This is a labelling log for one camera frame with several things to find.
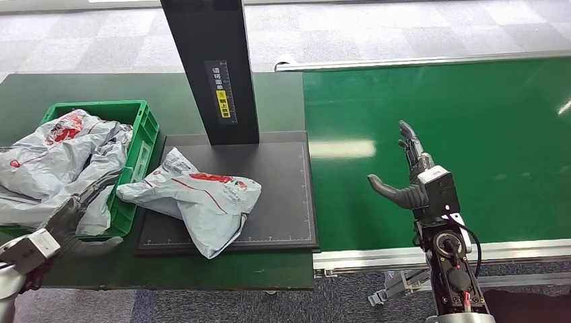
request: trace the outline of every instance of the green table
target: green table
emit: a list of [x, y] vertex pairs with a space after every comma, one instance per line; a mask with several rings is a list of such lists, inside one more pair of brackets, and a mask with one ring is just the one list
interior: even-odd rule
[[[301, 74], [259, 73], [254, 78], [261, 131], [304, 130]], [[176, 74], [10, 75], [0, 85], [0, 145], [31, 133], [56, 102], [147, 100], [165, 135], [204, 133], [186, 76]], [[149, 171], [159, 162], [154, 149]], [[144, 211], [114, 253], [59, 263], [44, 286], [79, 288], [310, 289], [311, 252], [134, 257]]]

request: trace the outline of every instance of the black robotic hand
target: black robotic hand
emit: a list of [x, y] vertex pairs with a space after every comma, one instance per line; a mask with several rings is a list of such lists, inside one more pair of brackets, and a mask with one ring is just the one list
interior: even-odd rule
[[400, 121], [401, 135], [405, 140], [399, 139], [398, 144], [403, 148], [409, 164], [409, 179], [411, 185], [398, 189], [383, 183], [377, 175], [367, 176], [375, 192], [393, 201], [404, 209], [419, 209], [428, 205], [426, 192], [418, 182], [418, 175], [434, 167], [430, 154], [424, 152], [416, 133], [406, 122]]
[[79, 221], [85, 215], [88, 205], [107, 186], [113, 185], [121, 171], [107, 173], [87, 187], [81, 194], [74, 194], [47, 221], [45, 229], [54, 237], [61, 249], [58, 257], [77, 258], [98, 256], [112, 251], [123, 239], [113, 237], [104, 242], [83, 242], [75, 236]]

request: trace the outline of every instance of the black platform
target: black platform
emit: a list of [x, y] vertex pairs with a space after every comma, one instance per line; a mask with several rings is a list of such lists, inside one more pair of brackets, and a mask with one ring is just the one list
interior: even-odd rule
[[[318, 248], [304, 131], [261, 133], [252, 145], [211, 146], [206, 135], [169, 136], [163, 159], [173, 147], [201, 172], [251, 178], [262, 186], [242, 234], [225, 252]], [[146, 213], [137, 254], [196, 252], [181, 220]]]

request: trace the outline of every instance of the black cable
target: black cable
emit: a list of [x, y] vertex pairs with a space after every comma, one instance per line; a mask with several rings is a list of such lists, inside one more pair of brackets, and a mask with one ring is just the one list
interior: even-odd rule
[[476, 262], [476, 272], [474, 273], [474, 277], [478, 278], [478, 276], [480, 275], [480, 267], [481, 267], [481, 244], [480, 244], [480, 240], [478, 239], [478, 237], [476, 236], [474, 231], [470, 230], [466, 225], [460, 224], [458, 221], [456, 221], [454, 219], [454, 217], [452, 215], [448, 214], [447, 217], [448, 217], [449, 221], [454, 222], [456, 225], [458, 225], [462, 229], [466, 230], [470, 234], [470, 236], [472, 236], [472, 238], [474, 238], [474, 241], [476, 241], [476, 247], [478, 248], [478, 260]]
[[13, 265], [13, 264], [14, 264], [14, 263], [12, 263], [12, 262], [6, 262], [6, 263], [4, 263], [4, 264], [0, 264], [0, 269], [4, 269], [4, 268], [7, 268], [7, 267], [10, 267], [10, 266]]

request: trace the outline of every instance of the silver metal frame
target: silver metal frame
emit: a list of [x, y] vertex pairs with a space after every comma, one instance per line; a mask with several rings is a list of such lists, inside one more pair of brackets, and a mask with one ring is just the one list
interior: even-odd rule
[[373, 61], [337, 61], [326, 63], [296, 63], [282, 64], [275, 68], [277, 72], [294, 72], [294, 71], [332, 71], [343, 69], [370, 69], [373, 67], [398, 67], [413, 65], [443, 65], [458, 63], [477, 63], [492, 61], [507, 61], [513, 59], [541, 59], [571, 57], [569, 50], [554, 50], [549, 52], [518, 52], [496, 55], [474, 55], [471, 57], [431, 57], [418, 59], [387, 59]]
[[[571, 259], [571, 239], [496, 242], [482, 244], [481, 248], [483, 264]], [[427, 268], [425, 257], [418, 247], [328, 251], [313, 255], [313, 268], [318, 275], [327, 271], [328, 276], [356, 271], [418, 269]], [[475, 250], [468, 254], [471, 262], [476, 258]]]

